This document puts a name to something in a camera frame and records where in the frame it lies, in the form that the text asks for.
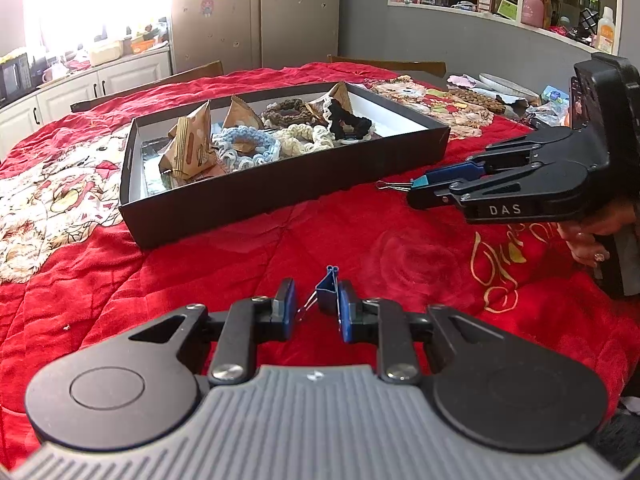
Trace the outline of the person's right hand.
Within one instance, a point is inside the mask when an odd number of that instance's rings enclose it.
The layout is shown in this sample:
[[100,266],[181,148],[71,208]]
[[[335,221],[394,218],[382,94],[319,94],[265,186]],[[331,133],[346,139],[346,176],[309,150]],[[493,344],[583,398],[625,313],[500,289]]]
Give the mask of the person's right hand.
[[596,268],[611,258],[611,252],[600,242],[600,238],[614,235],[625,226],[639,229],[638,200],[612,200],[591,217],[579,221],[559,222],[556,228],[570,248],[574,260],[584,266]]

